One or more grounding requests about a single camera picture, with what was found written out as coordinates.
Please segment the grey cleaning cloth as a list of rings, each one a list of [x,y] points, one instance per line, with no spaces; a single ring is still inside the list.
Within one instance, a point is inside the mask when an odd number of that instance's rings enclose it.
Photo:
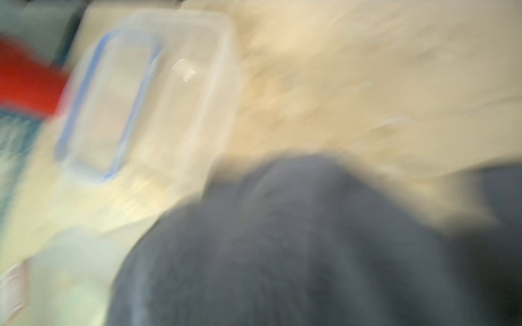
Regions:
[[[429,227],[322,155],[216,175],[129,251],[106,325],[516,325],[521,164],[469,171],[493,223]]]

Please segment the blue-rimmed clear lunch box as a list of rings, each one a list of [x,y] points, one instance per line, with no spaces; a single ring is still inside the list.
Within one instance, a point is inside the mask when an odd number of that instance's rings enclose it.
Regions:
[[[164,44],[138,153],[166,205],[198,192],[226,151],[245,78],[235,28],[223,13],[142,9],[124,27]]]

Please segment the blue-rimmed clear lid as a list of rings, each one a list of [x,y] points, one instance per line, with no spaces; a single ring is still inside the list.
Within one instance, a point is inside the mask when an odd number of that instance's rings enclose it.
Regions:
[[[70,173],[92,183],[116,176],[129,152],[163,42],[151,32],[106,33],[71,76],[55,147]]]

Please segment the green-rimmed lunch box lid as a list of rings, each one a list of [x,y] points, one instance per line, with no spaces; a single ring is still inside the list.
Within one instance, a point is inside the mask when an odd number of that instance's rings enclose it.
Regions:
[[[103,325],[114,277],[147,229],[69,228],[53,237],[29,262],[31,324]]]

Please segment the red pencil cup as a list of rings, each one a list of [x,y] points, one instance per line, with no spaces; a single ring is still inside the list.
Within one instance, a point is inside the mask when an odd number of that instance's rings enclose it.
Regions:
[[[69,74],[42,63],[22,44],[1,38],[1,106],[41,118],[57,112]]]

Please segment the small red white card box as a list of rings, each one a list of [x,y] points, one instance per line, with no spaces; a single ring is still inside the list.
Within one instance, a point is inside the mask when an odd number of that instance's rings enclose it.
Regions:
[[[1,275],[1,325],[8,325],[29,301],[28,260],[8,268]]]

